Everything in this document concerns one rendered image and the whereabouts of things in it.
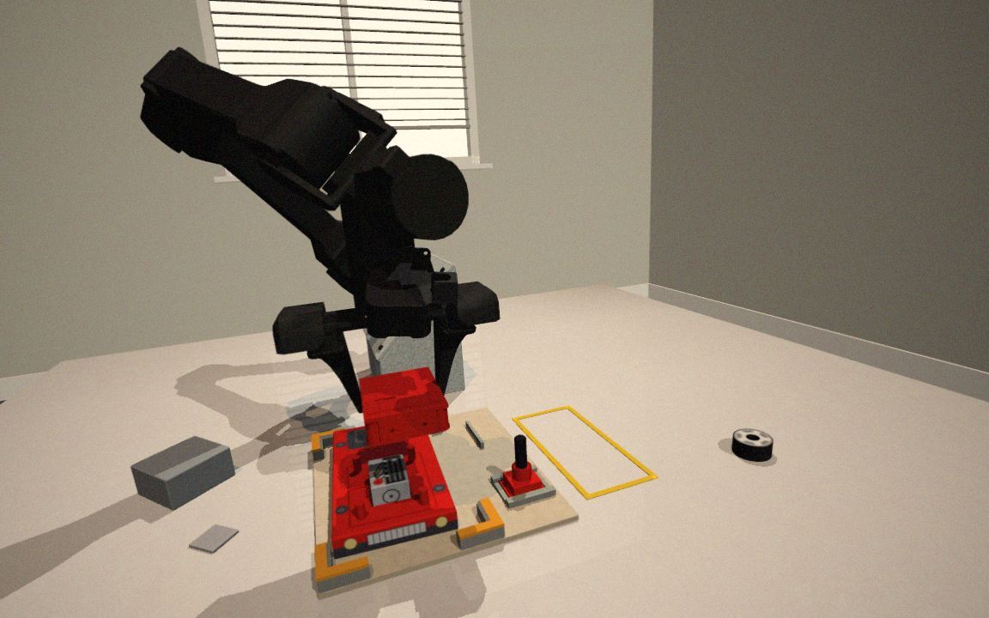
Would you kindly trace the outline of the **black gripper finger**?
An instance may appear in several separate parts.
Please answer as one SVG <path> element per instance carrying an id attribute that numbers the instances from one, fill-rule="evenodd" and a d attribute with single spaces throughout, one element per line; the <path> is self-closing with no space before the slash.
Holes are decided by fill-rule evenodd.
<path id="1" fill-rule="evenodd" d="M 349 350 L 344 339 L 344 332 L 341 332 L 340 348 L 320 349 L 314 352 L 307 351 L 307 357 L 310 360 L 321 359 L 333 369 L 334 373 L 340 377 L 347 394 L 352 398 L 355 408 L 362 414 L 360 386 L 358 386 L 355 371 L 352 367 L 352 360 L 350 359 Z"/>
<path id="2" fill-rule="evenodd" d="M 467 334 L 475 333 L 475 325 L 445 329 L 442 322 L 434 320 L 434 368 L 435 380 L 445 395 L 446 385 L 450 378 L 452 362 L 458 345 Z"/>

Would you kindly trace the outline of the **black toy tyre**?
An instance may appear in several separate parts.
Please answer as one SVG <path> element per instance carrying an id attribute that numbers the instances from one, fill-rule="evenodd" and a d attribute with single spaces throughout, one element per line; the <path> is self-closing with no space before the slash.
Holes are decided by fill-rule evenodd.
<path id="1" fill-rule="evenodd" d="M 744 460 L 765 462 L 772 458 L 774 439 L 772 435 L 754 429 L 739 429 L 733 432 L 731 452 Z"/>

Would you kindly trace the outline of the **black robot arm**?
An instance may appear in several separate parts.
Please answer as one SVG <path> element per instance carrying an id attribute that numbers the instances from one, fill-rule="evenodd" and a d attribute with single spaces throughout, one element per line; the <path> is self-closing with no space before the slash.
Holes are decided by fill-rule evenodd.
<path id="1" fill-rule="evenodd" d="M 259 85 L 181 47 L 140 86 L 141 120 L 154 136 L 243 181 L 311 240 L 327 275 L 351 294 L 345 238 L 437 241 L 467 214 L 470 193 L 452 161 L 387 148 L 397 130 L 382 113 L 333 88 L 294 79 Z M 343 221 L 327 212 L 338 206 Z M 431 320 L 456 317 L 457 273 L 434 271 L 429 249 L 389 259 L 387 247 L 372 246 L 362 304 L 374 339 L 422 339 Z"/>

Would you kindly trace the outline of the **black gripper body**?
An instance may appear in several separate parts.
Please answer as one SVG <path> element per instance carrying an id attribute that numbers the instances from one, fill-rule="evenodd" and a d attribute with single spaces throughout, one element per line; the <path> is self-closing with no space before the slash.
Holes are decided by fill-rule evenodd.
<path id="1" fill-rule="evenodd" d="M 367 328 L 366 304 L 362 304 L 362 277 L 367 269 L 372 246 L 387 247 L 389 259 L 412 259 L 415 239 L 402 236 L 368 236 L 345 238 L 347 264 L 355 308 L 327 312 L 324 302 L 284 306 L 272 324 L 272 340 L 277 354 L 314 352 L 340 348 L 343 331 Z M 457 284 L 457 314 L 440 320 L 445 329 L 486 324 L 500 319 L 497 294 L 480 282 Z"/>

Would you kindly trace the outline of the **yellow rectangular outline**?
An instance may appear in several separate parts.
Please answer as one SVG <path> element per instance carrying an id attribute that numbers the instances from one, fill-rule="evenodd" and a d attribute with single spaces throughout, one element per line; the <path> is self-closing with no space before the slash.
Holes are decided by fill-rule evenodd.
<path id="1" fill-rule="evenodd" d="M 560 462 L 558 462 L 557 460 L 555 460 L 555 458 L 553 457 L 553 455 L 550 454 L 549 452 L 547 452 L 547 450 L 545 449 L 544 446 L 539 445 L 538 439 L 535 438 L 535 437 L 533 437 L 532 433 L 529 432 L 529 431 L 527 431 L 525 425 L 522 425 L 522 423 L 519 422 L 519 420 L 521 420 L 521 419 L 525 419 L 525 418 L 529 418 L 529 417 L 537 417 L 537 415 L 544 415 L 544 414 L 547 414 L 547 412 L 555 412 L 555 411 L 563 410 L 563 409 L 568 409 L 568 410 L 572 411 L 573 414 L 576 415 L 576 417 L 580 418 L 582 420 L 582 422 L 584 422 L 587 426 L 591 427 L 592 430 L 594 430 L 594 432 L 599 433 L 600 437 L 602 437 L 604 439 L 607 439 L 610 442 L 610 445 L 613 445 L 614 447 L 616 447 L 616 449 L 619 450 L 619 452 L 621 452 L 623 455 L 627 455 L 628 460 L 631 460 L 634 464 L 637 465 L 637 467 L 640 467 L 649 476 L 642 478 L 642 480 L 635 480 L 635 481 L 632 481 L 632 482 L 624 482 L 624 484 L 621 484 L 619 486 L 616 486 L 615 488 L 607 488 L 605 490 L 599 490 L 599 492 L 592 493 L 592 494 L 588 495 L 587 490 L 585 490 L 579 484 L 579 482 L 577 482 L 576 480 L 574 480 L 574 478 L 572 477 L 572 474 L 570 474 L 569 472 L 567 472 L 567 470 L 565 469 L 565 467 L 562 466 L 560 464 Z M 657 480 L 657 478 L 659 478 L 657 475 L 654 474 L 654 472 L 651 472 L 645 465 L 643 465 L 641 462 L 637 461 L 636 458 L 633 457 L 633 455 L 629 455 L 629 453 L 627 451 L 625 451 L 623 449 L 623 447 L 620 447 L 619 445 L 617 445 L 614 439 L 607 437 L 607 435 L 605 435 L 604 432 L 601 432 L 599 430 L 599 427 L 594 427 L 591 422 L 589 422 L 587 419 L 585 419 L 584 417 L 582 417 L 582 415 L 580 415 L 579 412 L 574 411 L 574 409 L 572 409 L 572 407 L 570 407 L 569 405 L 568 406 L 565 406 L 565 407 L 557 408 L 557 409 L 546 410 L 546 411 L 543 411 L 543 412 L 535 412 L 535 414 L 525 415 L 525 417 L 512 418 L 512 420 L 515 423 L 517 423 L 517 425 L 519 427 L 521 427 L 521 430 L 523 432 L 525 432 L 525 434 L 527 435 L 527 437 L 529 437 L 530 439 L 532 439 L 532 442 L 534 443 L 534 445 L 537 445 L 537 447 L 539 447 L 539 450 L 541 450 L 542 453 L 544 453 L 544 455 L 546 455 L 546 457 L 549 458 L 549 460 L 552 460 L 552 463 L 556 467 L 558 467 L 558 469 L 560 469 L 560 471 L 562 472 L 562 474 L 565 475 L 565 477 L 567 478 L 567 480 L 569 480 L 569 481 L 571 481 L 573 483 L 574 487 L 577 488 L 582 493 L 582 497 L 584 497 L 585 500 L 592 500 L 592 498 L 596 498 L 596 497 L 599 497 L 601 495 L 607 495 L 609 493 L 615 492 L 615 490 L 621 490 L 621 489 L 624 489 L 624 488 L 631 488 L 632 486 L 637 485 L 637 484 L 640 484 L 641 482 L 649 482 L 651 480 Z"/>

